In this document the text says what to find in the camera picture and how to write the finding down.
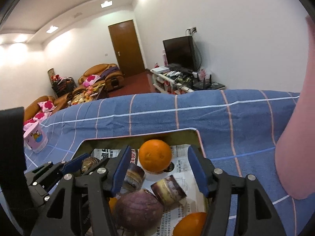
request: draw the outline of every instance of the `brown wooden door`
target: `brown wooden door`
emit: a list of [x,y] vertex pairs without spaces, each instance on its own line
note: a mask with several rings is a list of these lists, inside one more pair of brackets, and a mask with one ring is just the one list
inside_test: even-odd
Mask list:
[[145,71],[133,20],[108,27],[117,61],[124,77]]

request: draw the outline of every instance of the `leather armchair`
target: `leather armchair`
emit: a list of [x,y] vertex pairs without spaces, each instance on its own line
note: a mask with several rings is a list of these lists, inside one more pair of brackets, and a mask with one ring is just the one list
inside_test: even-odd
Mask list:
[[72,93],[68,93],[63,95],[60,98],[55,99],[52,96],[42,96],[38,99],[36,99],[32,104],[30,104],[25,110],[24,110],[24,121],[27,121],[29,119],[32,119],[39,111],[40,107],[37,103],[39,102],[45,102],[45,101],[51,101],[54,103],[54,106],[56,107],[52,114],[58,112],[61,109],[64,109],[67,107],[67,102],[73,98]]
[[[78,80],[79,86],[73,91],[73,93],[78,92],[80,89],[85,89],[85,86],[83,86],[83,82],[90,76],[90,75],[101,75],[105,70],[109,69],[110,67],[117,66],[116,64],[99,64],[96,66],[91,67],[88,69]],[[110,73],[106,76],[104,80],[97,81],[95,84],[93,84],[93,87],[96,87],[99,84],[106,84],[107,91],[119,89],[124,86],[123,84],[123,75],[122,72],[115,71]]]

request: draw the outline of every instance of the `flat screen tv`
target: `flat screen tv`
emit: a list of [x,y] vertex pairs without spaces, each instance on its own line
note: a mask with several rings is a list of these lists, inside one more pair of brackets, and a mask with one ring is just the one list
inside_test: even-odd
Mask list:
[[163,41],[167,61],[169,64],[180,66],[196,71],[196,55],[191,36],[183,36]]

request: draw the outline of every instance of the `pink mug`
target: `pink mug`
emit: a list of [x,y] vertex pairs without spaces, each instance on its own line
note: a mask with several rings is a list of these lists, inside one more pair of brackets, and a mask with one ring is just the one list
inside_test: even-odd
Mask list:
[[32,149],[36,154],[40,153],[48,143],[46,134],[42,131],[39,122],[35,122],[24,135],[25,143]]

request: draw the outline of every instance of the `cartoon duck print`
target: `cartoon duck print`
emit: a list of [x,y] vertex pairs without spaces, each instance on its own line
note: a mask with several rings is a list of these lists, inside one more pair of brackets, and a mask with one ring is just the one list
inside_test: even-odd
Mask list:
[[43,139],[43,134],[40,131],[36,131],[36,133],[31,133],[31,136],[34,138],[36,143],[39,143]]

